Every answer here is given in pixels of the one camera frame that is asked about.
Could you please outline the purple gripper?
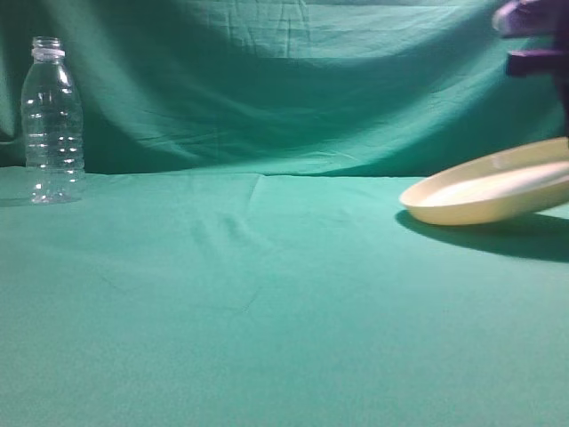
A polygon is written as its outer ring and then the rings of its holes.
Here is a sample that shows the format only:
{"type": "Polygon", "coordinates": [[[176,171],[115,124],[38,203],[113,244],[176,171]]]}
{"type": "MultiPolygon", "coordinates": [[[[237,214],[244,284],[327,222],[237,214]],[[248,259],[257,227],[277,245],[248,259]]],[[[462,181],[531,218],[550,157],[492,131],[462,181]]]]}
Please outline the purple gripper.
{"type": "Polygon", "coordinates": [[[500,37],[533,38],[551,36],[547,49],[518,50],[508,53],[506,75],[529,77],[550,75],[557,88],[568,123],[568,3],[551,1],[508,1],[492,18],[500,37]]]}

